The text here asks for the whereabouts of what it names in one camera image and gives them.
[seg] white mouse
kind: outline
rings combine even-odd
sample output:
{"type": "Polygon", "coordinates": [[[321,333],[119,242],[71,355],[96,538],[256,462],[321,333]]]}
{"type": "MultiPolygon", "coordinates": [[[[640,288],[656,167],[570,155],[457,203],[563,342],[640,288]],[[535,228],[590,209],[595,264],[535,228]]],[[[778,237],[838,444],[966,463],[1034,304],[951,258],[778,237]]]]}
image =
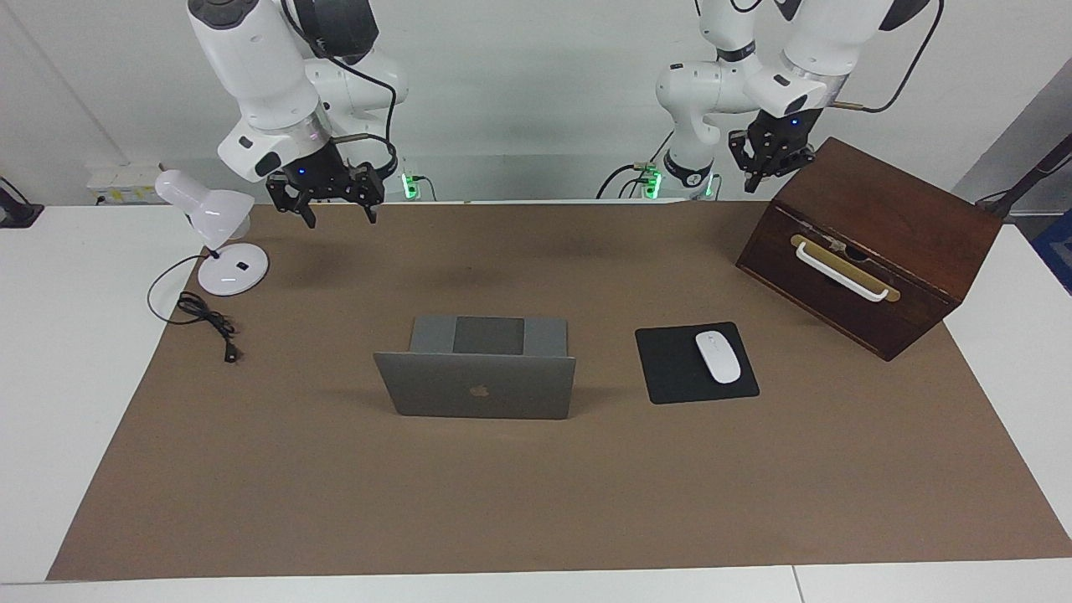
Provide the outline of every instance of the white mouse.
{"type": "Polygon", "coordinates": [[[741,362],[725,335],[705,330],[696,336],[696,347],[715,381],[726,384],[741,379],[741,362]]]}

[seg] brown desk mat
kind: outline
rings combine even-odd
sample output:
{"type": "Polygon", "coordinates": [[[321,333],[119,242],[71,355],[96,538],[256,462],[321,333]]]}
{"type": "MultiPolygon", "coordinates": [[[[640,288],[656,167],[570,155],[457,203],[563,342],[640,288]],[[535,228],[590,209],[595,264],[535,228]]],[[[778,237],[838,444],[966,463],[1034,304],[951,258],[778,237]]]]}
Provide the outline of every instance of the brown desk mat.
{"type": "Polygon", "coordinates": [[[245,357],[166,329],[49,579],[1072,556],[944,327],[887,364],[733,267],[762,209],[257,207],[245,357]],[[396,415],[422,313],[568,319],[570,418],[396,415]],[[634,330],[718,321],[762,395],[650,403],[634,330]]]}

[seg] wooden box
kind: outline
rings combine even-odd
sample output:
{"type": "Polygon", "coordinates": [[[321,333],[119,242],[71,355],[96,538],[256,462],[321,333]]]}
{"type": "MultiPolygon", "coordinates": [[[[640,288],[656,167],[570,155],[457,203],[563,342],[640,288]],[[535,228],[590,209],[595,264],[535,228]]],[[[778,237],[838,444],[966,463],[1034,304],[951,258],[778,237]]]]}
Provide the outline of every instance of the wooden box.
{"type": "Polygon", "coordinates": [[[964,302],[1000,226],[830,138],[771,202],[738,266],[890,361],[964,302]]]}

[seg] drawer handle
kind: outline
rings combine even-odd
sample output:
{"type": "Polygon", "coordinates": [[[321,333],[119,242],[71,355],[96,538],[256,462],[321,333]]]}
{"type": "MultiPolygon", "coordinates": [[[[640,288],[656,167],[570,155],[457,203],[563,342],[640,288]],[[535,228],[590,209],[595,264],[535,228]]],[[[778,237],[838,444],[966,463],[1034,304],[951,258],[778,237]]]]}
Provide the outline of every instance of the drawer handle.
{"type": "Polygon", "coordinates": [[[861,270],[860,268],[850,265],[848,262],[845,262],[840,258],[834,255],[833,253],[830,253],[824,249],[819,249],[818,251],[819,254],[823,256],[825,262],[823,262],[823,260],[820,260],[819,258],[810,255],[807,252],[808,240],[805,239],[804,237],[800,235],[794,236],[792,242],[793,245],[796,246],[796,258],[801,262],[804,262],[808,266],[812,266],[816,270],[819,270],[823,275],[834,279],[842,286],[848,289],[849,291],[855,293],[857,295],[863,297],[864,299],[873,304],[879,304],[881,302],[896,302],[897,299],[900,299],[900,293],[898,291],[884,285],[883,283],[878,281],[878,279],[876,279],[875,277],[872,277],[870,275],[861,270]],[[858,280],[854,279],[853,276],[860,278],[861,280],[875,281],[879,286],[882,288],[882,293],[875,293],[870,289],[867,289],[863,284],[860,284],[860,282],[858,282],[858,280]]]}

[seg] white handle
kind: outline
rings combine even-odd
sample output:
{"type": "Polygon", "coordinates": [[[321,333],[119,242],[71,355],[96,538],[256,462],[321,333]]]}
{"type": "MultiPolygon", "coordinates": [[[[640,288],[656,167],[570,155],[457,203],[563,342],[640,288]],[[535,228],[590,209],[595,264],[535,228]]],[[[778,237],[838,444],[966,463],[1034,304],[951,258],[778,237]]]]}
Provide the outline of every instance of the white handle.
{"type": "Polygon", "coordinates": [[[804,262],[808,266],[812,266],[816,270],[819,270],[820,273],[827,275],[828,277],[834,279],[843,286],[845,286],[845,289],[848,289],[852,293],[855,293],[857,295],[863,297],[864,299],[873,302],[875,304],[885,300],[887,296],[890,295],[889,289],[883,290],[882,293],[879,295],[875,294],[874,292],[869,291],[867,288],[863,286],[857,281],[850,279],[849,277],[838,273],[834,268],[831,268],[830,266],[808,255],[806,248],[807,248],[807,242],[801,242],[800,246],[796,248],[796,258],[801,262],[804,262]]]}

